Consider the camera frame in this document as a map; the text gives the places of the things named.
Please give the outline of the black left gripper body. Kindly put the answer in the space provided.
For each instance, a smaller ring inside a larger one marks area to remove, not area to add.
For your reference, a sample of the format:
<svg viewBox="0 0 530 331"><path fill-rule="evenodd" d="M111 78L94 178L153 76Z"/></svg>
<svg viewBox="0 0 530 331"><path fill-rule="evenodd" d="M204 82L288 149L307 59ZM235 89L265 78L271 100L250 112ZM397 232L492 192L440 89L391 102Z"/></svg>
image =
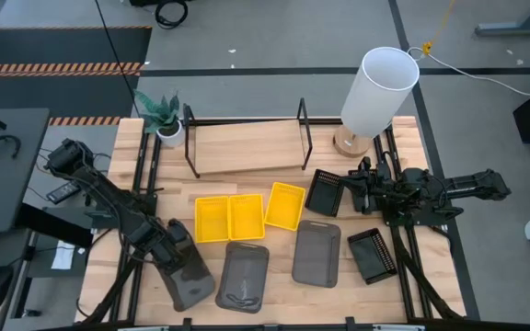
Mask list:
<svg viewBox="0 0 530 331"><path fill-rule="evenodd" d="M153 246L153 259L162 275L171 275L181 269L188 275L197 271L194 244L182 222L171 219L167 223Z"/></svg>

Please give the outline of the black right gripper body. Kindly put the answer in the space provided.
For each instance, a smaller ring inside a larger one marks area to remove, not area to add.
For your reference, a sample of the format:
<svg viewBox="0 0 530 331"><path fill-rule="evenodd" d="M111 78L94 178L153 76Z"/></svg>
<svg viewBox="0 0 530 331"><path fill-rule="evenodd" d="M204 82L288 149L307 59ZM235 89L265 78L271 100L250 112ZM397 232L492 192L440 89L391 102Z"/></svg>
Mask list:
<svg viewBox="0 0 530 331"><path fill-rule="evenodd" d="M362 214L377 211L377 197L387 180L387 165L379 163L372 168L371 158L365 156L351 176L355 181L355 190L351 193L355 210Z"/></svg>

